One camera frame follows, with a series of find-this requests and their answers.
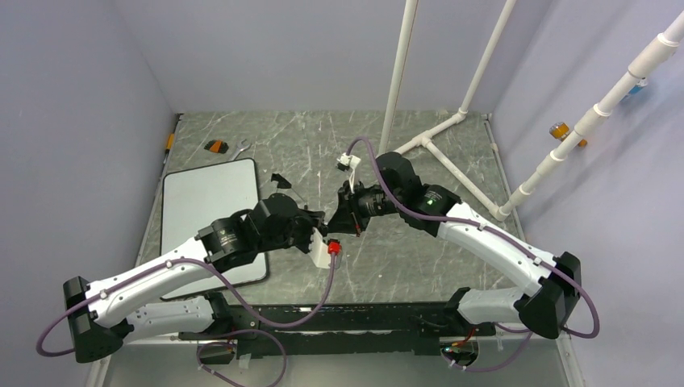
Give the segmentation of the white framed whiteboard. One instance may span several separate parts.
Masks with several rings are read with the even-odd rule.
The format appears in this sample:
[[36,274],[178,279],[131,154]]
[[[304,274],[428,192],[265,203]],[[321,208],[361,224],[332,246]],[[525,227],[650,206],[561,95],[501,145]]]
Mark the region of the white framed whiteboard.
[[[168,253],[211,222],[259,201],[257,168],[253,159],[234,160],[168,174],[162,185],[160,255]],[[265,281],[269,262],[265,253],[249,265],[223,274],[235,287]],[[184,285],[167,293],[167,302],[225,289],[215,277]]]

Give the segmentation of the white marker pen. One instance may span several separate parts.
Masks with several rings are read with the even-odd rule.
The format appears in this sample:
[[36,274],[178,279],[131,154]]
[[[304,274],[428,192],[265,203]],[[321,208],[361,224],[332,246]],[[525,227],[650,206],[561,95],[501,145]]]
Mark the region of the white marker pen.
[[351,218],[353,221],[353,227],[354,227],[355,235],[356,235],[356,237],[359,237],[361,235],[361,227],[360,227],[360,224],[358,222],[356,214],[351,213]]

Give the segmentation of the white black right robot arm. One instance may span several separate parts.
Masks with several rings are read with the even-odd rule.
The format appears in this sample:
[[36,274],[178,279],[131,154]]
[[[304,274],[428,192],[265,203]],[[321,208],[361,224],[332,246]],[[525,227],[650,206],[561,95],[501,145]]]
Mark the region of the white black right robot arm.
[[396,152],[376,158],[382,180],[370,187],[346,181],[327,230],[360,235],[373,217],[398,214],[416,230],[472,252],[512,280],[499,290],[460,288],[447,301],[444,323],[463,335],[481,323],[521,323],[556,339],[581,294],[581,262],[570,252],[555,256],[486,221],[454,192],[422,183],[412,163]]

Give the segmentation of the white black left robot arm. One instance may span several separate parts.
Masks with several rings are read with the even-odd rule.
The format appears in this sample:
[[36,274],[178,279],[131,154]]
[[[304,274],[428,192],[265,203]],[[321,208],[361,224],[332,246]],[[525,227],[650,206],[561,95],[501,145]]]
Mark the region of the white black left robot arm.
[[251,264],[259,254],[297,248],[334,270],[340,244],[328,239],[325,213],[273,193],[252,209],[213,221],[181,245],[125,273],[98,281],[73,277],[63,284],[70,353],[90,363],[124,344],[167,333],[224,337],[233,323],[225,298],[204,295],[186,302],[159,298],[192,282]]

